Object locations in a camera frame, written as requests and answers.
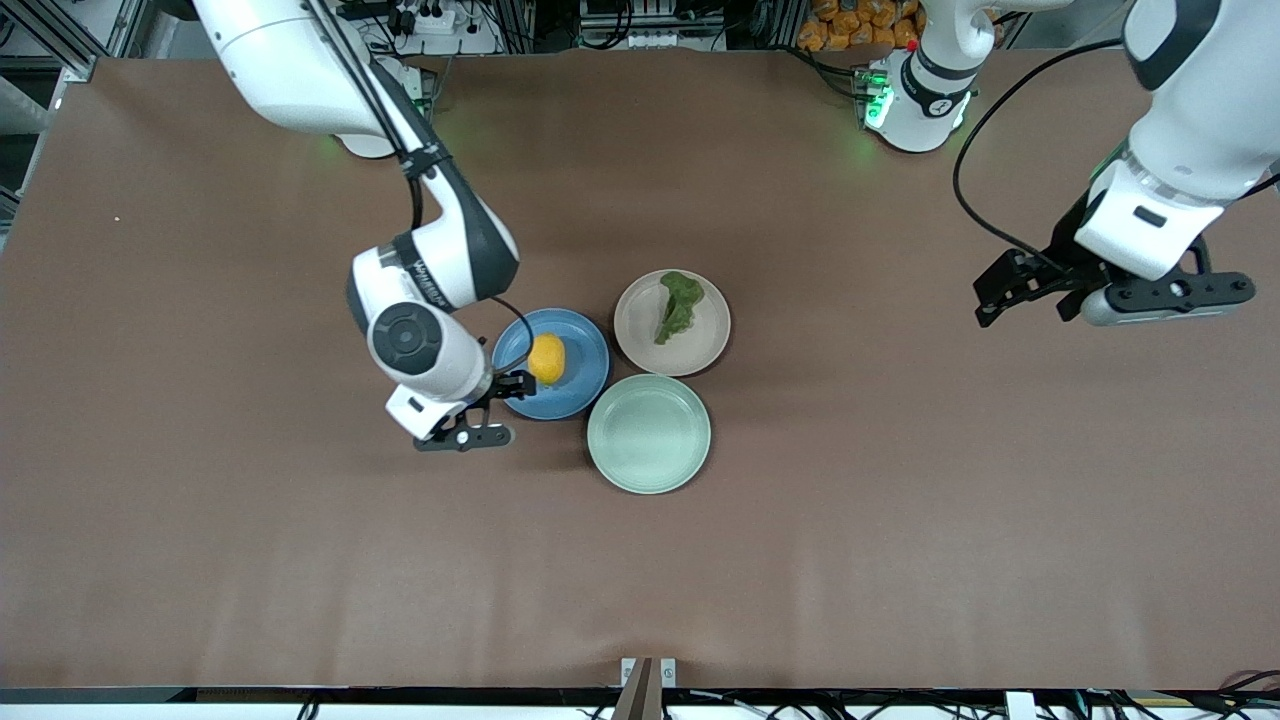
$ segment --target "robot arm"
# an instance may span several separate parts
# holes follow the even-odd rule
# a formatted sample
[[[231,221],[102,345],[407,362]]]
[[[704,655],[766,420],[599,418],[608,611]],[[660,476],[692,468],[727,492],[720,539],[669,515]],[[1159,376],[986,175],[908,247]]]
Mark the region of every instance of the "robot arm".
[[[411,188],[425,187],[440,205],[434,222],[355,258],[347,302],[375,364],[397,383],[387,410],[420,450],[507,445],[509,430],[472,428],[465,413],[486,409],[493,397],[530,393],[532,383],[518,373],[495,378],[480,343],[451,316],[511,284],[520,254],[506,225],[403,88],[323,0],[196,6],[255,111],[287,129],[388,141]],[[456,423],[445,428],[451,418]]]
[[[1059,291],[1064,320],[1094,325],[1221,315],[1252,299],[1248,277],[1212,269],[1201,233],[1280,158],[1276,32],[1277,3],[1138,0],[1124,46],[1151,109],[1044,251],[1006,251],[974,282],[979,324]]]
[[[928,24],[914,50],[893,50],[872,65],[883,73],[864,123],[886,142],[925,152],[946,142],[964,122],[969,88],[991,54],[996,32],[984,12],[992,0],[920,0]],[[1071,0],[1000,1],[1002,10],[1052,10]]]

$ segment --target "yellow fruit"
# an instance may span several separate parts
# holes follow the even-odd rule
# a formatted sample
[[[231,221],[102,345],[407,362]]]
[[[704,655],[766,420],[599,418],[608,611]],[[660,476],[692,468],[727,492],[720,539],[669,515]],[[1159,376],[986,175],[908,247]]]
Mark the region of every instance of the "yellow fruit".
[[[552,333],[534,338],[529,351],[529,372],[544,386],[554,384],[564,374],[564,342]]]

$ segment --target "black cable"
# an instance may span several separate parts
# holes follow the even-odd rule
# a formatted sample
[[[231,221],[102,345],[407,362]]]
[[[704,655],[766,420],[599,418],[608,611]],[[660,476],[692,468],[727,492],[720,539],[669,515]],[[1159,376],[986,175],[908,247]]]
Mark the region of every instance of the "black cable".
[[[590,47],[591,50],[609,50],[617,47],[623,40],[631,35],[631,23],[635,19],[635,4],[632,0],[617,0],[618,3],[618,22],[613,24],[613,29],[605,36],[604,42],[596,45],[594,42],[588,42],[582,40],[581,22],[579,24],[579,44],[582,47]],[[622,27],[623,20],[626,20],[626,27]]]
[[[736,23],[733,23],[731,26],[727,26],[727,24],[723,24],[723,20],[721,20],[721,31],[717,32],[716,37],[712,38],[712,50],[716,50],[716,44],[719,42],[719,37],[722,35],[724,35],[726,32],[728,32],[728,31],[731,31],[731,29],[733,29],[736,27],[745,26],[749,22],[751,22],[751,18],[742,18],[742,19],[737,20]],[[724,49],[728,50],[728,40],[727,38],[724,40]]]
[[[1258,183],[1254,187],[1262,188],[1262,187],[1272,186],[1272,184],[1276,183],[1276,179],[1280,179],[1280,176],[1271,176],[1270,179],[1267,179],[1266,182]],[[1244,193],[1244,197],[1248,197],[1248,196],[1253,195],[1254,192],[1257,192],[1257,190],[1251,190],[1249,192]],[[1249,675],[1248,678],[1244,678],[1243,680],[1238,680],[1235,683],[1231,683],[1230,685],[1222,685],[1221,688],[1217,688],[1217,692],[1220,692],[1220,693],[1234,693],[1235,691],[1243,691],[1244,688],[1252,685],[1253,683],[1257,683],[1258,680],[1266,680],[1267,678],[1280,678],[1280,670],[1265,670],[1262,673],[1254,673],[1254,674]]]
[[[1142,705],[1140,702],[1133,700],[1133,696],[1130,696],[1128,691],[1115,691],[1112,694],[1120,698],[1121,702],[1128,703],[1129,707],[1133,707],[1138,712],[1146,715],[1147,720],[1164,720],[1161,716],[1148,710],[1146,705]]]
[[[330,10],[323,0],[314,0],[308,4],[308,6],[312,12],[317,13],[317,17],[323,14],[324,18],[329,20],[329,24],[335,28],[338,27],[333,10]],[[358,58],[358,55],[356,55],[356,50],[351,46],[351,42],[347,41],[347,35],[340,29],[338,32],[330,32],[324,20],[320,22],[320,31],[323,36],[334,46],[339,64],[346,70],[347,77],[351,78],[351,82],[356,86],[356,90],[364,99],[365,105],[369,106],[369,110],[378,120],[378,126],[383,129],[383,135],[387,137],[392,150],[396,152],[396,159],[403,163],[408,156],[408,150],[401,141],[399,133],[396,132],[396,126],[392,123],[390,114],[387,111],[387,106],[383,105],[383,100],[374,88],[369,76],[366,76],[357,65],[358,61],[355,60],[355,58]],[[339,41],[342,42],[342,47],[347,51],[346,56],[338,47]],[[413,224],[410,227],[410,231],[413,231],[422,224],[422,188],[416,177],[408,178],[408,193],[413,211]]]
[[[973,219],[973,222],[978,223],[983,229],[998,237],[1000,240],[1004,240],[1009,245],[1012,245],[1014,247],[1021,250],[1023,252],[1027,252],[1028,255],[1038,258],[1042,263],[1044,263],[1050,268],[1053,268],[1062,275],[1068,274],[1066,268],[1059,265],[1039,250],[1032,247],[1030,245],[1023,242],[1021,240],[1018,240],[1016,237],[1009,234],[1007,232],[987,222],[986,218],[979,215],[978,211],[973,209],[973,205],[969,205],[969,201],[965,200],[964,191],[960,190],[960,168],[964,164],[965,156],[969,154],[969,147],[973,145],[974,138],[978,137],[978,133],[982,131],[982,128],[987,124],[987,122],[992,118],[992,115],[996,114],[996,110],[1000,110],[1000,108],[1005,102],[1007,102],[1009,99],[1014,96],[1014,94],[1021,90],[1023,86],[1030,82],[1032,78],[1052,68],[1053,65],[1061,63],[1062,60],[1069,60],[1071,58],[1075,58],[1076,55],[1083,55],[1085,53],[1092,53],[1094,50],[1102,50],[1103,47],[1115,47],[1120,45],[1120,42],[1121,42],[1120,40],[1105,40],[1102,42],[1091,42],[1089,45],[1082,45],[1073,50],[1068,50],[1066,53],[1062,53],[1060,55],[1055,55],[1048,60],[1044,60],[1043,63],[1032,68],[1029,73],[1024,74],[1021,79],[1019,79],[1018,82],[1014,83],[1012,87],[1006,90],[1005,94],[1001,95],[1000,99],[996,100],[991,105],[991,108],[988,108],[987,111],[983,113],[980,118],[978,118],[978,122],[974,123],[973,126],[973,131],[969,132],[969,137],[966,137],[964,145],[960,146],[960,152],[956,155],[956,163],[951,169],[951,190],[952,192],[955,192],[956,201],[960,202],[960,208],[964,209],[965,214],[968,214]]]
[[[888,710],[888,706],[896,703],[899,700],[901,700],[901,696],[891,697],[891,698],[886,700],[883,705],[881,705],[876,710],[872,710],[870,712],[868,712],[867,716],[863,717],[863,720],[873,720],[877,715],[879,715],[881,712],[884,712],[886,710]]]
[[[4,40],[0,40],[0,47],[8,45],[9,40],[13,38],[13,31],[18,27],[18,20],[0,13],[0,31],[4,31]]]
[[[1242,703],[1236,705],[1235,707],[1233,707],[1231,710],[1229,710],[1221,717],[1219,717],[1219,720],[1231,720],[1231,717],[1235,717],[1236,715],[1239,715],[1240,717],[1244,717],[1244,720],[1253,720],[1244,711],[1245,707],[1249,707],[1249,703],[1248,702],[1242,702]]]
[[[788,707],[794,708],[800,715],[804,715],[806,720],[818,720],[817,717],[813,716],[813,714],[810,714],[808,710],[800,707],[799,705],[780,705],[780,706],[774,707],[773,712],[769,712],[768,716],[764,717],[764,720],[777,720],[778,714],[782,712],[783,710],[788,708]]]
[[[767,47],[767,50],[783,50],[792,58],[800,60],[801,63],[822,73],[831,73],[833,76],[842,76],[842,77],[854,77],[858,74],[856,70],[851,70],[847,68],[837,68],[836,65],[828,65],[827,63],[823,63],[817,58],[814,58],[813,53],[803,51],[790,45],[771,45],[769,47]]]
[[[507,23],[502,22],[498,18],[498,15],[494,13],[493,8],[490,8],[485,3],[480,4],[480,12],[484,14],[485,22],[488,22],[489,26],[494,31],[502,33],[502,40],[503,40],[503,42],[507,44],[507,54],[508,55],[511,54],[511,46],[512,45],[520,45],[518,42],[512,42],[512,40],[511,40],[512,37],[516,37],[517,40],[527,40],[530,42],[534,42],[532,37],[530,37],[527,35],[521,35],[520,32],[508,28]]]
[[[1240,200],[1244,200],[1245,197],[1249,197],[1252,195],[1257,195],[1257,193],[1262,192],[1263,190],[1275,186],[1276,182],[1280,182],[1280,173],[1275,173],[1270,178],[1267,178],[1267,179],[1260,182],[1258,184],[1251,187],[1248,192],[1245,192],[1244,195],[1240,196]],[[1276,670],[1271,670],[1271,673],[1277,673],[1277,671]],[[1266,675],[1266,676],[1267,678],[1274,678],[1275,675]],[[1261,680],[1261,679],[1262,678],[1257,678],[1256,680],[1251,680],[1251,682],[1257,682],[1257,680]]]
[[[381,15],[378,14],[378,9],[372,8],[367,3],[367,0],[355,0],[355,1],[360,3],[360,5],[369,12],[369,17],[374,18],[374,22],[378,24],[379,28],[381,28],[383,36],[387,37],[387,46],[390,47],[392,50],[390,54],[396,58],[402,58],[403,55],[401,55],[399,51],[396,50],[396,40],[392,37],[392,31],[387,28],[387,23],[384,23]]]
[[[507,363],[502,368],[498,368],[497,370],[493,372],[495,375],[502,375],[502,374],[509,373],[512,369],[516,368],[516,365],[520,365],[525,360],[529,360],[529,354],[534,351],[534,325],[530,325],[529,324],[529,318],[525,318],[524,313],[521,313],[520,310],[517,310],[516,306],[512,305],[511,302],[507,302],[507,300],[503,299],[500,295],[494,295],[489,300],[493,300],[498,305],[502,305],[507,310],[511,310],[517,318],[520,318],[520,322],[524,323],[524,325],[525,325],[525,332],[529,333],[529,350],[525,350],[525,352],[521,354],[520,357],[516,357],[511,363]]]
[[[849,99],[849,100],[870,100],[872,97],[874,97],[873,95],[867,94],[867,92],[855,92],[852,90],[846,90],[846,88],[841,87],[835,79],[832,79],[831,77],[828,77],[828,76],[840,76],[840,77],[842,77],[845,79],[850,79],[854,76],[856,76],[855,70],[850,70],[850,69],[845,69],[845,68],[837,68],[835,65],[828,65],[826,63],[819,61],[817,58],[814,58],[812,53],[805,53],[805,51],[801,51],[801,50],[796,50],[795,47],[791,47],[790,45],[773,45],[773,46],[769,47],[769,50],[782,50],[783,53],[786,53],[786,54],[791,55],[792,58],[800,60],[801,63],[809,65],[810,68],[813,68],[814,70],[817,70],[818,77],[822,78],[822,82],[824,82],[827,85],[827,87],[831,88],[832,92],[835,92],[836,95],[840,95],[841,97],[845,97],[845,99]]]
[[[1009,40],[1005,40],[1002,47],[1012,50],[1014,41],[1023,36],[1023,31],[1027,29],[1027,23],[1032,22],[1032,15],[1036,13],[1027,13],[1025,15],[1023,15],[1023,22],[1018,23],[1018,27],[1014,28],[1014,36],[1010,37]]]
[[[1107,705],[1111,706],[1111,716],[1115,717],[1115,720],[1129,720],[1129,714],[1120,707],[1120,703],[1116,702],[1110,693],[1103,697],[1106,698]]]
[[[422,183],[417,178],[408,179],[408,199],[413,204],[413,219],[410,220],[410,232],[422,227]]]
[[[316,720],[317,715],[320,715],[320,693],[312,692],[298,708],[297,720]]]
[[[308,6],[317,15],[324,15],[324,18],[329,20],[329,24],[332,24],[335,28],[338,27],[333,12],[329,9],[329,5],[324,3],[324,0],[311,0],[308,3]],[[383,135],[387,136],[387,141],[390,142],[392,149],[396,151],[396,158],[399,160],[404,160],[408,152],[406,151],[404,145],[401,142],[399,135],[396,133],[394,124],[390,120],[390,115],[388,114],[387,108],[383,106],[383,101],[378,96],[378,91],[374,88],[369,77],[358,67],[357,58],[360,58],[360,55],[357,55],[356,50],[351,46],[351,42],[347,40],[347,35],[340,29],[338,32],[332,32],[324,22],[320,23],[320,31],[325,37],[325,40],[328,40],[330,45],[333,45],[334,51],[338,54],[339,64],[347,73],[347,77],[351,79],[351,82],[356,86],[356,90],[360,92],[361,99],[369,106],[369,110],[374,114],[374,119],[378,120],[378,126],[381,128]],[[338,42],[342,42],[342,49],[347,50],[346,56],[342,54],[342,49],[338,47]]]

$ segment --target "orange snack bag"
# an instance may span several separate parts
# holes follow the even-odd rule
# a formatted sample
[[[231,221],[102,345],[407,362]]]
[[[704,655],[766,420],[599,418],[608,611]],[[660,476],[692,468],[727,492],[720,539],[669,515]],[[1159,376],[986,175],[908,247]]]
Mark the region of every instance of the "orange snack bag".
[[[840,0],[813,0],[813,14],[818,19],[827,22],[840,12]]]
[[[818,20],[805,20],[800,26],[800,33],[796,35],[796,47],[801,50],[808,50],[810,53],[817,53],[822,50],[827,36],[827,23],[819,23]]]
[[[854,12],[858,13],[858,22],[861,24],[872,22],[872,15],[876,14],[872,0],[858,0],[858,6],[854,8]]]
[[[910,18],[893,23],[893,47],[906,47],[913,40],[919,40],[919,36],[915,35],[915,23]]]
[[[835,18],[831,18],[831,32],[836,35],[851,35],[858,26],[858,13],[854,10],[842,10],[836,13]]]
[[[876,12],[872,13],[872,24],[881,28],[893,27],[897,19],[897,5],[887,0],[872,0]]]
[[[849,36],[849,44],[867,45],[868,42],[872,41],[872,29],[874,28],[872,27],[870,23],[863,23],[858,26],[858,29],[854,31],[854,35]]]

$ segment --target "green vegetable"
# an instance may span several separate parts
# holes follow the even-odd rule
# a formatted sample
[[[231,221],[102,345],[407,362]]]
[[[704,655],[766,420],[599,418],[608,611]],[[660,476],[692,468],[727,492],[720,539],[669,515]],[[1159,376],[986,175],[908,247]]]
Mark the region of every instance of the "green vegetable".
[[[703,299],[703,286],[687,275],[675,270],[662,275],[662,284],[671,291],[667,296],[667,311],[662,314],[658,325],[658,345],[667,345],[671,336],[687,331],[694,324],[694,305]]]

